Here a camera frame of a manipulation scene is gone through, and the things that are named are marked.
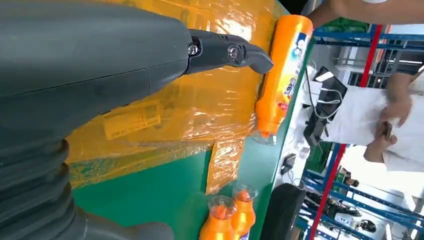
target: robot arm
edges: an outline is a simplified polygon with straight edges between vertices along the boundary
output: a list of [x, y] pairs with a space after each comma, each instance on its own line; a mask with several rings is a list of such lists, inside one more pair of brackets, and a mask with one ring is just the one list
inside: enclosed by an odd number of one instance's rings
[[63, 163], [71, 132], [184, 74], [264, 74], [241, 37], [99, 2], [0, 2], [0, 239], [170, 240], [163, 224], [120, 227], [74, 204]]

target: white shirt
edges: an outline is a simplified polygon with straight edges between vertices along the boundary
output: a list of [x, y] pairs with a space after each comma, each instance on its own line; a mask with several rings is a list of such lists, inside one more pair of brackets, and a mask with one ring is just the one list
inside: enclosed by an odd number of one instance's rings
[[[387, 106], [385, 89], [348, 86], [334, 120], [327, 125], [329, 137], [322, 139], [340, 144], [367, 146], [374, 140], [381, 111]], [[397, 143], [383, 153], [388, 171], [424, 172], [424, 74], [409, 85], [412, 107], [406, 122], [391, 121]]]

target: orange bottle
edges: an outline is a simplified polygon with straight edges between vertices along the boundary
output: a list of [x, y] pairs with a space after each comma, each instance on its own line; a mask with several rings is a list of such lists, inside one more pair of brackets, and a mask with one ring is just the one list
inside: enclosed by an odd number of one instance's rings
[[277, 131], [286, 117], [312, 32], [312, 22], [304, 16], [285, 15], [277, 22], [271, 49], [274, 67], [266, 74], [256, 103], [255, 139], [262, 144], [277, 142]]
[[231, 224], [235, 231], [235, 240], [249, 239], [250, 229], [256, 221], [253, 199], [257, 195], [258, 191], [247, 184], [237, 183], [234, 186], [232, 198], [237, 212], [231, 217]]
[[231, 216], [237, 211], [234, 200], [215, 195], [207, 203], [209, 217], [200, 230], [199, 240], [234, 240]]

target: sticker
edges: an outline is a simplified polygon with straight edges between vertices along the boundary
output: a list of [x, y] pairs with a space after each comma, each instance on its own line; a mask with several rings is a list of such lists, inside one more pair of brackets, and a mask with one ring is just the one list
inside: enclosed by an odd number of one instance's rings
[[285, 88], [284, 95], [289, 95], [289, 96], [293, 95], [293, 92], [295, 91], [295, 85], [296, 85], [296, 79], [295, 78], [290, 79], [290, 83]]
[[137, 132], [161, 123], [157, 101], [126, 106], [104, 115], [104, 133], [107, 140]]
[[243, 236], [241, 236], [240, 240], [249, 240], [249, 233], [246, 233]]
[[283, 99], [286, 105], [289, 104], [295, 91], [296, 81], [298, 80], [299, 73], [301, 72], [304, 63], [305, 52], [306, 48], [308, 47], [308, 43], [309, 37], [301, 32], [297, 36], [296, 41], [294, 41], [294, 44], [291, 46], [291, 53], [287, 63], [287, 68], [293, 69], [293, 75], [291, 76], [290, 82], [283, 92]]
[[278, 107], [281, 108], [282, 110], [289, 109], [289, 105], [287, 103], [282, 103], [282, 102], [278, 103]]
[[304, 63], [306, 48], [308, 47], [309, 37], [304, 33], [299, 33], [295, 44], [292, 46], [290, 60], [295, 65], [295, 77], [299, 75]]

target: table surface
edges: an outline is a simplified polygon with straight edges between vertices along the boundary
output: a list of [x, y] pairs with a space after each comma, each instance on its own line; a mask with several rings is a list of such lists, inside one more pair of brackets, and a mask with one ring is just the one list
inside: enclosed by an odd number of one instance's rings
[[[275, 146], [248, 137], [241, 157], [238, 179], [258, 189], [254, 201], [256, 223], [250, 240], [260, 238], [262, 225], [279, 166], [290, 118], [280, 126]], [[208, 215], [205, 196], [211, 152], [203, 152], [168, 164], [115, 178], [73, 191], [75, 202], [86, 211], [123, 226], [165, 222], [176, 240], [196, 240]], [[230, 195], [232, 185], [221, 193]]]

